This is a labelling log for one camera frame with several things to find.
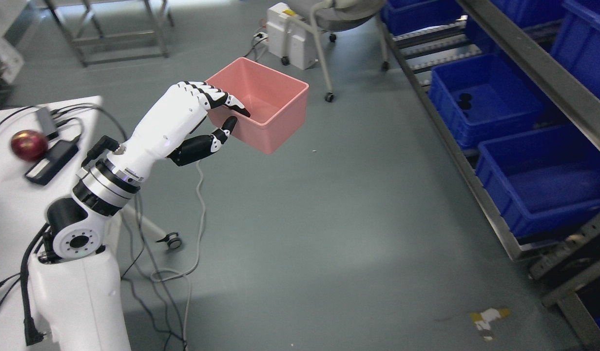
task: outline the metal table frame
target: metal table frame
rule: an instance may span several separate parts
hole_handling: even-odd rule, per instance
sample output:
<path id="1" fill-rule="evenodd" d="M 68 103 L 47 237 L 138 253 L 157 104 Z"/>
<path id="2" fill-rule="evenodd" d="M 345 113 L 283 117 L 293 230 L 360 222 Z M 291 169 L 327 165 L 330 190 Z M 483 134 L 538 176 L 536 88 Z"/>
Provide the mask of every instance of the metal table frame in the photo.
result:
<path id="1" fill-rule="evenodd" d="M 92 9 L 90 0 L 81 0 L 81 3 L 85 7 L 85 12 L 83 13 L 83 16 L 81 16 L 81 18 L 79 18 L 79 20 L 77 21 L 77 24 L 75 25 L 75 31 L 71 31 L 70 29 L 68 29 L 68 26 L 66 26 L 66 19 L 59 13 L 59 6 L 55 6 L 53 0 L 44 0 L 44 3 L 53 15 L 53 18 L 55 19 L 59 30 L 66 38 L 66 41 L 72 48 L 73 52 L 75 53 L 75 56 L 77 57 L 79 62 L 81 62 L 83 67 L 86 67 L 90 64 L 115 62 L 119 60 L 142 59 L 159 56 L 165 58 L 168 57 L 168 47 L 166 46 L 166 42 L 163 38 L 163 33 L 161 29 L 166 20 L 168 20 L 169 24 L 172 27 L 174 26 L 174 20 L 170 13 L 168 0 L 162 0 L 161 8 L 159 9 L 159 11 L 155 11 L 152 9 L 150 0 L 141 1 L 146 9 L 146 14 L 148 15 L 148 18 L 150 20 L 152 29 L 117 34 L 103 33 L 100 23 L 98 22 L 96 15 Z M 97 36 L 83 37 L 83 31 L 90 23 L 92 23 L 92 25 L 95 27 L 95 30 L 97 31 Z M 134 56 L 126 56 L 121 58 L 104 58 L 98 60 L 88 60 L 81 49 L 84 46 L 113 44 L 116 42 L 124 42 L 136 39 L 155 39 L 157 42 L 157 46 L 159 47 L 159 53 L 138 54 Z"/>

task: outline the white machine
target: white machine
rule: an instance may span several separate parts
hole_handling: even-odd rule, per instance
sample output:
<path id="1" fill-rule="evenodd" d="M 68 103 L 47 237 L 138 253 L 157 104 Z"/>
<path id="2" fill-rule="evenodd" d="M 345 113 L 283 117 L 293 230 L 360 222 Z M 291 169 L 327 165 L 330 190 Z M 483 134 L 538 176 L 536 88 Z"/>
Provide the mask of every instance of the white machine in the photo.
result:
<path id="1" fill-rule="evenodd" d="M 284 2 L 267 9 L 267 36 L 269 52 L 282 58 L 284 50 L 282 46 L 285 42 L 284 28 L 287 17 L 293 14 L 293 11 Z M 291 24 L 288 33 L 289 40 L 289 62 L 299 69 L 307 69 L 312 67 L 317 62 L 317 47 L 313 35 L 307 32 L 306 29 Z"/>
<path id="2" fill-rule="evenodd" d="M 70 197 L 55 200 L 46 211 L 50 229 L 37 235 L 43 251 L 31 255 L 28 277 L 39 313 L 62 351 L 129 351 L 120 301 L 117 261 L 103 245 L 106 222 L 139 191 L 155 162 L 170 158 L 178 166 L 213 155 L 228 140 L 237 118 L 229 117 L 210 135 L 185 140 L 208 110 L 226 106 L 249 117 L 232 95 L 206 82 L 180 82 L 151 107 L 126 142 L 103 138 L 88 153 Z M 106 157 L 101 156 L 106 150 Z M 25 269 L 21 270 L 23 300 Z M 44 335 L 25 319 L 28 345 Z"/>

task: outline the epoxy floor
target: epoxy floor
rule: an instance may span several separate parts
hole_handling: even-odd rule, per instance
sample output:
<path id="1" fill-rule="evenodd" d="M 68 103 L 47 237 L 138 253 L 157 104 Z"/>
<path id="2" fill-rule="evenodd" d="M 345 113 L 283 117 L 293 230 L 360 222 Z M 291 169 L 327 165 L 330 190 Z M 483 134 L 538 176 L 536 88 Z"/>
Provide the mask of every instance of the epoxy floor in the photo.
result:
<path id="1" fill-rule="evenodd" d="M 276 2 L 171 1 L 169 58 L 88 68 L 47 16 L 23 50 L 8 104 L 100 95 L 130 132 L 168 86 L 204 80 L 243 56 Z M 120 13 L 99 19 L 128 24 Z M 322 38 L 337 91 L 332 104 L 323 100 L 319 67 L 284 67 L 269 53 L 260 60 L 310 84 L 307 120 L 270 156 L 235 139 L 202 162 L 208 214 L 202 259 L 189 276 L 189 349 L 580 350 L 562 315 L 540 304 L 543 289 L 527 278 L 526 263 L 507 258 L 395 60 L 380 71 L 377 38 L 373 22 L 340 33 L 336 44 Z M 209 122 L 199 129 L 212 130 Z M 119 136 L 105 119 L 95 133 Z M 184 238 L 173 253 L 153 245 L 161 266 L 193 264 L 197 182 L 193 165 L 160 162 L 142 190 L 144 214 Z M 124 233 L 122 269 L 128 239 Z M 146 254 L 141 266 L 152 269 Z M 129 276 L 165 328 L 150 284 Z M 184 283 L 169 288 L 182 310 Z M 122 289 L 133 350 L 163 349 L 164 336 L 128 285 Z M 489 308 L 511 314 L 491 323 L 495 340 L 484 342 L 469 314 Z M 172 340 L 168 349 L 181 347 Z"/>

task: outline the pink box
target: pink box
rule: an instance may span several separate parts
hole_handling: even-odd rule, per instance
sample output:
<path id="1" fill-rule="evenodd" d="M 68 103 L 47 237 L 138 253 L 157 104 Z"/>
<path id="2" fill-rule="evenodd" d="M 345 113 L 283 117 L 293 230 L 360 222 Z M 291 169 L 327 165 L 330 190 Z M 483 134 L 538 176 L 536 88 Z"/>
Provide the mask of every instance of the pink box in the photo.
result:
<path id="1" fill-rule="evenodd" d="M 306 120 L 309 85 L 248 58 L 237 58 L 207 83 L 235 95 L 251 113 L 248 118 L 224 107 L 212 109 L 213 125 L 237 116 L 232 135 L 263 153 L 273 153 Z"/>

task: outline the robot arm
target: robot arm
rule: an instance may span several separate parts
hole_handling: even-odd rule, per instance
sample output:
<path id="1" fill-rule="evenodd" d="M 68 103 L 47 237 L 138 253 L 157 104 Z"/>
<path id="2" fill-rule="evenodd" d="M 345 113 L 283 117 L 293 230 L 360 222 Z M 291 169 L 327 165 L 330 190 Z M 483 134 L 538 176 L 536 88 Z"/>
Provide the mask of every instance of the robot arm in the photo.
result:
<path id="1" fill-rule="evenodd" d="M 37 310 L 62 351 L 130 349 L 117 262 L 102 246 L 105 224 L 137 194 L 158 160 L 168 157 L 183 166 L 220 149 L 235 127 L 234 116 L 210 135 L 184 139 L 208 110 L 222 105 L 250 116 L 239 100 L 206 82 L 169 87 L 126 142 L 102 138 L 93 149 L 110 149 L 107 157 L 89 170 L 82 168 L 71 196 L 48 207 L 44 252 L 32 257 L 28 267 Z M 91 151 L 84 164 L 100 155 Z M 39 341 L 27 338 L 28 345 Z"/>
<path id="2" fill-rule="evenodd" d="M 184 166 L 217 152 L 235 127 L 234 116 L 208 136 L 185 138 L 200 126 L 208 110 L 222 105 L 250 116 L 234 96 L 206 82 L 169 87 L 126 142 L 89 170 L 81 169 L 71 197 L 48 207 L 51 230 L 44 238 L 44 260 L 55 263 L 94 253 L 103 243 L 107 220 L 137 194 L 158 160 L 168 157 Z"/>

